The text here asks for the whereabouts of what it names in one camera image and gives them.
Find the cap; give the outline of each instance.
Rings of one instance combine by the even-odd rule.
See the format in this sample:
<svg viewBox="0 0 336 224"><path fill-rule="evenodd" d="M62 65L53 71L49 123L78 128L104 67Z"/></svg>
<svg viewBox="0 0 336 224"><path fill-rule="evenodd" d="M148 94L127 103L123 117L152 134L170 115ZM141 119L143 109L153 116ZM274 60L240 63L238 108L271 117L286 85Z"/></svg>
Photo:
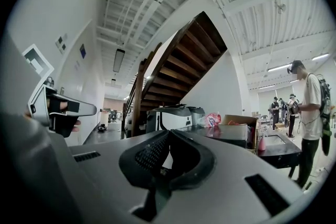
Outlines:
<svg viewBox="0 0 336 224"><path fill-rule="evenodd" d="M287 72L297 74L298 67L305 67L300 60L294 60L291 65L291 69L287 68Z"/></svg>

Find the white ceiling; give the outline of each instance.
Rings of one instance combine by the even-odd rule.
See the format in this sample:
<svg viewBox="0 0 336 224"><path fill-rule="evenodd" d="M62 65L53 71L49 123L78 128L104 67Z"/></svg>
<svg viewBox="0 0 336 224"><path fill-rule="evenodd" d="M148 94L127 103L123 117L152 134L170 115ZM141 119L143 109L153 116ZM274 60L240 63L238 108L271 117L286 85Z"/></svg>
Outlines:
<svg viewBox="0 0 336 224"><path fill-rule="evenodd" d="M134 64L163 23L186 0L102 0L97 41L101 45L106 96L122 99L132 87ZM249 89L270 84L287 86L286 70L267 69L303 60L314 71L325 59L311 58L335 49L335 23L323 0L277 0L286 9L279 14L274 0L214 0L236 40ZM119 73L112 71L117 48L125 50ZM116 79L117 87L108 84Z"/></svg>

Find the wooden staircase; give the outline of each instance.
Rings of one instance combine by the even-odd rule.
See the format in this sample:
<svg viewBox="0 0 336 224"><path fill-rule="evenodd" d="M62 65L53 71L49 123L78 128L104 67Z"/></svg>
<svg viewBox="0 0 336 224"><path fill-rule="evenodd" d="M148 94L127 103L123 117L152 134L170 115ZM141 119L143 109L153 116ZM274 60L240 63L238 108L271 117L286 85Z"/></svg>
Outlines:
<svg viewBox="0 0 336 224"><path fill-rule="evenodd" d="M135 96L132 136L139 133L141 111L178 104L226 50L216 27L202 12L176 33L142 90L143 75L156 51L151 52L140 64L128 100L130 105Z"/></svg>

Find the backpack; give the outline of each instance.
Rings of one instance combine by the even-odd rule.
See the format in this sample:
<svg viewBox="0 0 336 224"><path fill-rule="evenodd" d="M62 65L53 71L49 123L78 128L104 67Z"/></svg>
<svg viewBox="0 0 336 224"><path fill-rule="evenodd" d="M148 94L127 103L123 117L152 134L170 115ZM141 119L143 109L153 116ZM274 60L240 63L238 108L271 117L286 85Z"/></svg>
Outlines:
<svg viewBox="0 0 336 224"><path fill-rule="evenodd" d="M325 81L324 77L319 74L317 76L321 76L322 79L319 79L320 88L321 88L321 107L320 107L320 118L322 120L323 129L322 129L322 149L324 154L327 156L329 153L329 147L330 147L330 137L331 137L331 131L330 131L330 113L331 113L331 101L330 101L330 88L329 84Z"/></svg>

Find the fluorescent light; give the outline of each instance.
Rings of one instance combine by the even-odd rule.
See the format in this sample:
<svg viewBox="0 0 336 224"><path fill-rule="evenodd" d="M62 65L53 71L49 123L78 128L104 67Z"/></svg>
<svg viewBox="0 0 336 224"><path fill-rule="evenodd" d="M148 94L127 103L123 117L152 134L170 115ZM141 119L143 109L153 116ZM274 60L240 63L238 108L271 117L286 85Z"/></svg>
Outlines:
<svg viewBox="0 0 336 224"><path fill-rule="evenodd" d="M271 86L265 86L265 87L260 87L259 90L261 89L266 89L266 88L270 88L270 87L274 87L275 85L271 85Z"/></svg>
<svg viewBox="0 0 336 224"><path fill-rule="evenodd" d="M115 53L114 63L113 63L113 72L119 72L121 67L122 59L124 59L125 51L117 49Z"/></svg>
<svg viewBox="0 0 336 224"><path fill-rule="evenodd" d="M314 57L312 60L315 61L315 60L317 60L317 59L327 57L328 55L329 55L329 54L322 54L322 55L320 55L320 56L316 56L316 57Z"/></svg>
<svg viewBox="0 0 336 224"><path fill-rule="evenodd" d="M291 64L292 64L292 63L287 63L287 64L285 64L285 65L283 65L283 66L273 67L273 68L268 69L267 71L268 71L268 72L272 72L272 71L275 71L275 70L279 70L279 69L282 69L282 68L286 68L286 67L291 66Z"/></svg>

